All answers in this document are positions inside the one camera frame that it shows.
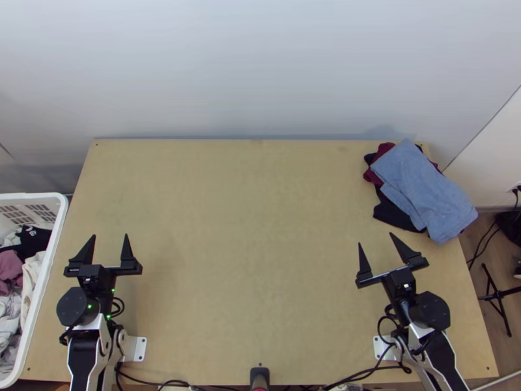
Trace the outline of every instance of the white plastic basket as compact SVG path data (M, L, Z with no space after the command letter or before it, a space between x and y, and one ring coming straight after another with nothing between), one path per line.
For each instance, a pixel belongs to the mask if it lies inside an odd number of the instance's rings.
M0 237L4 237L7 233L24 224L52 229L40 275L33 291L31 307L21 334L16 361L10 373L0 374L0 388L9 387L16 382L25 365L25 358L49 280L49 273L67 208L67 198L59 193L0 194Z

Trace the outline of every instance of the black cable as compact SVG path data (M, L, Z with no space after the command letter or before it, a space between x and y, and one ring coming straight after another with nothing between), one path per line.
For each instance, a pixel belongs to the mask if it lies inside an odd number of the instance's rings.
M177 384L178 381L179 380L168 380L168 381L165 381L158 388L158 391L161 391L165 387L185 387L185 386L180 386L179 384ZM194 388L198 388L199 390L206 391L204 388L201 388L201 387L194 387Z
M121 372L121 363L118 363L118 366L115 368L116 371L116 377L117 375L121 375L123 377L126 377L129 380L135 381L136 383L145 384L147 386L157 386L160 387L159 390L161 390L163 387L190 387L190 384L183 380L177 380L177 379L171 379L168 381L165 381L164 383L155 383L152 381L144 381L136 379L135 377L132 377L130 375L127 375L126 373Z
M483 255L483 253L484 253L485 250L486 250L486 247L488 246L488 243L490 242L490 239L492 239L492 238L494 237L494 235L495 235L496 233L498 233L499 231L501 231L501 228L498 228L497 230L495 230L495 231L494 231L494 232L493 232L493 233L488 237L488 239L487 239L486 242L485 242L485 245L483 246L483 249L479 252L479 254L474 255L474 256L472 257L472 259L469 261L469 262L470 262L470 265L469 265L469 267L468 267L468 270L470 270L470 269L472 268L472 265L474 265L475 260L476 260L477 258L479 258L479 257L481 257L481 256Z
M228 386L210 386L210 387L222 388L223 390L230 390L230 391L239 391L239 390L237 390L237 388L228 387Z
M116 371L116 386L118 387L119 391L124 391L123 387L121 387L121 383L119 382L119 372Z
M512 208L512 211L515 211L516 208L517 208L517 204L519 203L519 195L518 195L519 191L518 191L517 188L515 188L515 189L512 189L512 193L514 193L514 195L516 196L516 203L514 204L514 207ZM488 233L492 230L492 228L494 227L495 224L496 224L496 221L494 220L494 221L492 222L492 225L490 225L490 227L489 227L489 228L487 229L487 231L485 232L485 234L481 237L481 239L479 239L479 242L477 243L477 246L476 246L476 250L474 251L474 256L473 256L471 259L469 259L469 260L467 261L467 265L469 265L468 270L470 270L470 269L472 268L472 266L474 265L475 260L476 260L477 258L479 258L479 257L482 256L482 254L483 254L483 253L485 252L485 250L486 250L486 247L488 246L488 243L490 242L490 239L491 239L491 238L492 238L496 233L498 233L498 231L500 230L500 229L498 228L495 232L493 232L493 234L491 234L491 236L490 236L490 237L488 238L488 240L485 242L485 247L481 250L481 252L479 252L479 247L480 247L482 241L485 239L485 237L488 235Z
M386 341L385 338L382 337L382 333L380 332L380 325L381 325L382 322L383 322L384 320L386 320L386 319L389 319L391 322L393 322L393 323L395 324L396 328L400 328L400 327L398 326L398 323L396 323L396 321L395 321L393 318L391 318L391 317L388 316L388 315L384 315L384 316L382 316L381 318L379 318L379 320L378 320L378 324L376 325L376 330L378 331L378 336L380 337L380 339L381 339L384 343L386 343L386 344L388 344L388 345L394 345L393 342Z
M121 300L119 297L115 297L112 302L112 305L114 307L116 307L116 311L114 312L111 312L110 316L111 317L116 317L116 316L119 316L123 313L123 311L125 310L125 302L123 300Z
M64 345L64 346L68 345L68 337L69 337L71 331L72 331L72 327L67 327L65 332L58 337L58 340L60 341L60 343L62 345Z
M411 350L411 354L413 356L417 356L419 355L420 353L423 353L423 351L427 348L427 346L429 346L430 342L434 339L434 337L436 335L438 335L440 332L439 331L434 331L431 333L431 335L425 340L425 342L423 342L421 344L421 346L417 349L414 349L414 350Z
M329 391L332 388L335 388L336 386L339 386L340 384L364 380L364 379L368 378L369 376L371 376L374 372L376 372L376 371L383 371L384 369L401 369L401 370L403 370L403 372L405 372L407 374L412 373L412 370L410 368L404 366L401 361L398 363L398 365L385 366L385 367L381 367L380 366L380 364L382 363L382 360L384 359L386 353L392 347L393 347L393 345L387 346L386 350L382 353L382 355L378 359L378 362L376 363L376 365L373 368L369 368L369 369L365 369L363 371L357 372L357 373L355 373L355 374L353 374L353 375L351 375L349 377L346 377L346 378L344 378L344 379L342 379L340 381L337 381L335 383L329 384L328 386L325 386L322 389L324 391Z

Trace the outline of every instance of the wooden table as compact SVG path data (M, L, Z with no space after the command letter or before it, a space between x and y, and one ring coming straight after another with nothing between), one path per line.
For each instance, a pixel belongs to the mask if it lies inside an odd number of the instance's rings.
M74 193L38 316L24 379L68 381L55 314L77 284L63 267L97 235L94 262L119 264L128 233L142 276L117 280L131 335L148 337L129 374L150 381L247 384L269 367L273 384L326 384L376 363L372 336L387 296L357 289L357 243L374 272L401 265L394 232L430 267L419 292L451 308L449 336L465 378L498 371L457 239L375 220L363 155L377 141L97 140ZM417 381L399 370L372 383Z

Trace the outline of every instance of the black cloth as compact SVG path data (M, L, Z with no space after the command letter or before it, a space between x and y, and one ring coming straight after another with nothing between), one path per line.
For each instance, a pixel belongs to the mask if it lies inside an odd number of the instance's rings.
M23 225L21 231L15 235L20 238L20 244L0 248L0 252L15 250L18 257L25 259L34 257L37 252L45 251L49 244L52 231L50 229L36 228Z
M395 204L393 204L378 188L378 185L374 186L376 188L376 195L380 199L380 203L374 207L373 209L373 217L381 222L392 225L393 227L398 227L402 229L406 229L411 232L425 232L427 228L423 228L421 231L418 231L414 224L411 221L411 218L407 213L398 208Z

